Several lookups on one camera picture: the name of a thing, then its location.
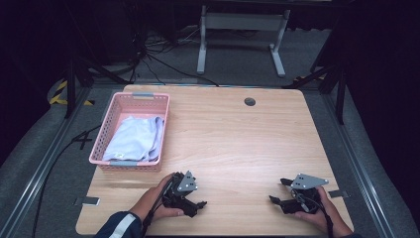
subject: metal rail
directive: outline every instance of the metal rail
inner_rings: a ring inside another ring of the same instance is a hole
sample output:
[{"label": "metal rail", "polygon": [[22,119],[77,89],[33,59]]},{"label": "metal rail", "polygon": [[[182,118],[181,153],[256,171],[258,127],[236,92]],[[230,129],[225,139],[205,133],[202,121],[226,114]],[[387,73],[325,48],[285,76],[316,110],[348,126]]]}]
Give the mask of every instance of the metal rail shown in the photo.
[{"label": "metal rail", "polygon": [[14,237],[16,231],[18,230],[23,219],[28,213],[28,210],[30,209],[31,205],[36,199],[41,187],[43,186],[43,183],[46,182],[47,174],[49,173],[49,170],[52,169],[54,160],[59,153],[59,149],[62,145],[63,139],[72,121],[76,117],[77,112],[80,110],[84,101],[87,99],[89,91],[90,88],[87,87],[82,87],[79,89],[79,96],[76,100],[75,110],[67,119],[64,119],[61,125],[59,126],[57,133],[52,140],[52,144],[50,145],[43,159],[41,160],[34,175],[29,180],[24,192],[21,195],[21,198],[19,199],[18,203],[16,204],[6,223],[2,227],[0,231],[0,238]]},{"label": "metal rail", "polygon": [[355,154],[355,150],[353,149],[353,144],[346,130],[346,127],[340,125],[337,120],[335,104],[331,98],[331,95],[322,94],[322,98],[325,105],[327,106],[328,114],[333,119],[334,125],[343,141],[346,153],[350,158],[352,171],[355,175],[357,183],[359,184],[359,187],[361,188],[362,195],[365,199],[371,217],[373,218],[373,222],[376,225],[377,231],[379,232],[379,236],[383,238],[395,237],[389,221],[383,213],[382,205],[368,176],[368,172],[365,170],[363,163]]}]

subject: basket handle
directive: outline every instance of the basket handle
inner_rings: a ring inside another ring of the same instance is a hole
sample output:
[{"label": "basket handle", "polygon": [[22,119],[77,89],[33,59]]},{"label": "basket handle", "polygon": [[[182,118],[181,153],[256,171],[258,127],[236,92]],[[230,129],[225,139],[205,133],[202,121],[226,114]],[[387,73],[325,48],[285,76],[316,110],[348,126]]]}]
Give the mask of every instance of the basket handle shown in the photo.
[{"label": "basket handle", "polygon": [[133,92],[134,99],[147,99],[147,100],[154,100],[154,94],[152,92],[147,91],[137,91]]},{"label": "basket handle", "polygon": [[109,163],[110,166],[121,166],[121,167],[136,167],[137,162],[135,161],[112,161]]}]

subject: table leg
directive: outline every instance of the table leg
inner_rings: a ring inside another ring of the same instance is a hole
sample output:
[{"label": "table leg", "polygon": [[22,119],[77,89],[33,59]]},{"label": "table leg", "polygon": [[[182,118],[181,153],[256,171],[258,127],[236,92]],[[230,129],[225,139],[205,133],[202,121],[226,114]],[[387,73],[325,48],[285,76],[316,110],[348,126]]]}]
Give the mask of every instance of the table leg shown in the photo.
[{"label": "table leg", "polygon": [[283,35],[287,26],[289,14],[290,14],[290,10],[284,11],[283,18],[281,19],[281,22],[277,31],[277,41],[275,42],[275,44],[269,45],[272,60],[274,61],[275,69],[279,77],[285,77],[285,71],[284,71],[283,64],[281,63],[280,55],[278,54],[278,49],[280,48],[280,43],[281,43],[281,40],[283,39]]},{"label": "table leg", "polygon": [[201,9],[201,25],[200,25],[200,52],[198,53],[197,73],[203,74],[206,65],[206,6]]}]

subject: human hand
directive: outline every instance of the human hand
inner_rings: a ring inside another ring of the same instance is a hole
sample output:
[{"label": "human hand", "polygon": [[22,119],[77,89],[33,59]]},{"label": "human hand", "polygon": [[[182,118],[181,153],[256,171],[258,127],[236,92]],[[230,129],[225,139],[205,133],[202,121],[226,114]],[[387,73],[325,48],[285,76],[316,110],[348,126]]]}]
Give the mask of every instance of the human hand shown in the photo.
[{"label": "human hand", "polygon": [[[343,237],[353,234],[353,231],[344,222],[336,206],[333,204],[333,202],[331,202],[330,199],[328,199],[327,192],[325,191],[324,187],[317,186],[316,189],[318,190],[318,193],[321,197],[321,202],[324,205],[327,214],[331,217],[331,220],[333,221],[334,237]],[[315,214],[297,211],[294,213],[294,216],[309,223],[312,223],[324,233],[328,233],[327,220],[325,219],[325,215],[321,211],[321,209],[318,209]]]},{"label": "human hand", "polygon": [[[143,194],[143,196],[139,199],[139,201],[130,209],[130,211],[138,215],[140,219],[144,221],[148,216],[149,211],[152,209],[152,206],[155,204],[155,201],[158,199],[160,192],[163,190],[164,186],[167,184],[171,177],[172,174],[166,176],[160,181],[158,186],[151,187],[149,190],[147,190],[145,194]],[[157,207],[158,209],[155,211],[153,221],[163,217],[174,217],[184,214],[181,209],[163,206],[161,199],[157,203]]]}]

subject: pink plastic basket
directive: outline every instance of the pink plastic basket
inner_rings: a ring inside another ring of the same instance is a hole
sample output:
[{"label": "pink plastic basket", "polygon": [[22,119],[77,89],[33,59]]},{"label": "pink plastic basket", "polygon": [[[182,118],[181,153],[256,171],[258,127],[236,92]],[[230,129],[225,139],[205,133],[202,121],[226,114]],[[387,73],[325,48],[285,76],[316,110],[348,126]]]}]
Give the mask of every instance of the pink plastic basket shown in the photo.
[{"label": "pink plastic basket", "polygon": [[[102,170],[159,172],[168,110],[169,95],[165,93],[115,93],[108,107],[99,135],[96,138],[89,157],[89,162],[98,165]],[[136,118],[151,118],[158,116],[164,120],[158,158],[154,162],[102,161],[105,150],[111,142],[112,137],[121,122],[129,116],[134,116]]]}]

